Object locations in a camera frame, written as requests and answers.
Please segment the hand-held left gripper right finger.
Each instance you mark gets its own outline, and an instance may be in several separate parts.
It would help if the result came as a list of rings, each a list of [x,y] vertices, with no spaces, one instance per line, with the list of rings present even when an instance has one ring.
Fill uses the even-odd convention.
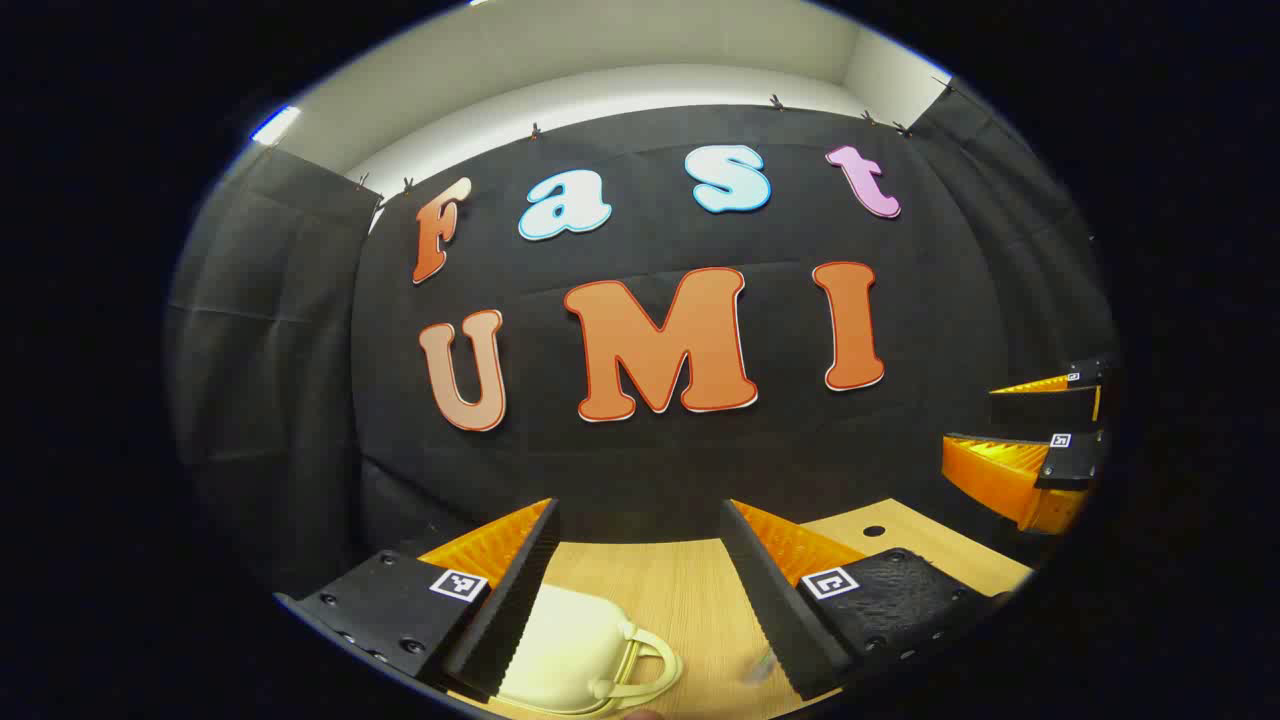
[[[803,700],[881,684],[937,656],[1001,606],[918,553],[863,553],[733,498],[719,538]]]

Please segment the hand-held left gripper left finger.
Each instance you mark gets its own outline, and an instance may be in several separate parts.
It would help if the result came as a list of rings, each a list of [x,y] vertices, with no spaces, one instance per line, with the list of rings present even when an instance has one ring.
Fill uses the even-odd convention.
[[[293,618],[420,694],[497,696],[561,542],[544,498],[431,546],[407,539],[303,596]]]

